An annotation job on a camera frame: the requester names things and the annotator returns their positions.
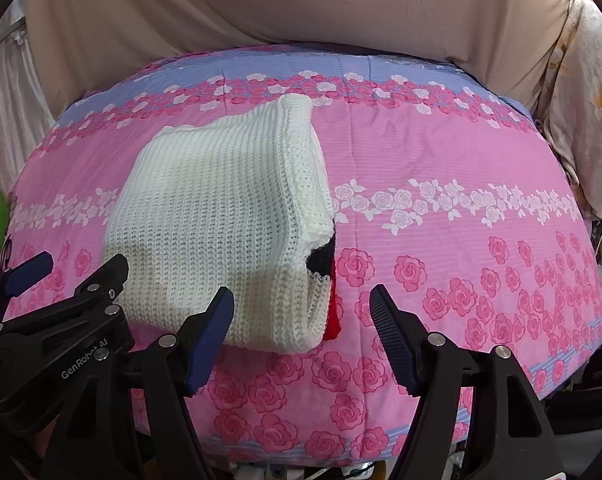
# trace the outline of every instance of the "white knit sweater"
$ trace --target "white knit sweater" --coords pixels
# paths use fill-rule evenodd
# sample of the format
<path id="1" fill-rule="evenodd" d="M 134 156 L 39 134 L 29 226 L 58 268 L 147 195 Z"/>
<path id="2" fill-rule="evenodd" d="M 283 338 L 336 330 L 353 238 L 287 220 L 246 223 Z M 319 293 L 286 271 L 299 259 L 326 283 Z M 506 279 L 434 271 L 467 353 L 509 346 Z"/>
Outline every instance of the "white knit sweater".
<path id="1" fill-rule="evenodd" d="M 306 259 L 334 232 L 312 101 L 282 96 L 208 126 L 166 127 L 137 157 L 104 240 L 130 276 L 130 319 L 176 331 L 220 285 L 235 294 L 226 342 L 306 352 L 321 342 L 329 277 Z"/>

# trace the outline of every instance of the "pink floral bedsheet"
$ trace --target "pink floral bedsheet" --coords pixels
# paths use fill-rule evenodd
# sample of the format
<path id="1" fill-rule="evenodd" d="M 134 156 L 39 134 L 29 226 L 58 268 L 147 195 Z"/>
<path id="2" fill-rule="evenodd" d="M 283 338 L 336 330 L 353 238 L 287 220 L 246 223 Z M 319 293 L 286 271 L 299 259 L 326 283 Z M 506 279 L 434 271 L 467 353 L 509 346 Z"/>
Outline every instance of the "pink floral bedsheet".
<path id="1" fill-rule="evenodd" d="M 369 313 L 384 283 L 399 307 L 458 345 L 508 345 L 539 396 L 602 341 L 602 290 L 559 164 L 519 111 L 447 64 L 311 46 L 164 60 L 72 105 L 15 185 L 12 265 L 55 259 L 12 301 L 18 316 L 72 294 L 143 146 L 287 92 L 315 103 L 337 222 L 342 330 L 304 355 L 223 348 L 188 401 L 203 446 L 235 460 L 339 465 L 398 454 L 417 400 L 396 384 Z M 159 332 L 134 327 L 137 347 Z M 467 432 L 472 391 L 459 402 Z M 137 424 L 148 428 L 142 392 Z"/>

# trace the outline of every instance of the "floral blanket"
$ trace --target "floral blanket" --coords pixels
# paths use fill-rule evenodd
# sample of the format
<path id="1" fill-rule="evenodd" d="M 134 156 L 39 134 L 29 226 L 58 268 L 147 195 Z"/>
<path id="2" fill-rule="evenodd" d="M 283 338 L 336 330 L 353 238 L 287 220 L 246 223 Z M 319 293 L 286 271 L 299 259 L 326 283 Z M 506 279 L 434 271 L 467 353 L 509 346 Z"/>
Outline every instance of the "floral blanket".
<path id="1" fill-rule="evenodd" d="M 9 316 L 71 295 L 99 266 L 118 193 L 163 127 L 199 126 L 289 92 L 315 104 L 341 332 L 303 355 L 224 347 L 188 401 L 206 450 L 307 465 L 398 454 L 417 399 L 396 384 L 372 323 L 377 283 L 457 345 L 508 345 L 539 396 L 598 347 L 602 290 L 588 235 L 523 108 L 452 65 L 307 45 L 164 60 L 72 105 L 14 188 L 11 265 L 46 250 L 55 267 Z M 134 332 L 137 348 L 160 334 Z M 147 430 L 141 391 L 134 406 Z M 464 390 L 456 439 L 471 410 Z"/>

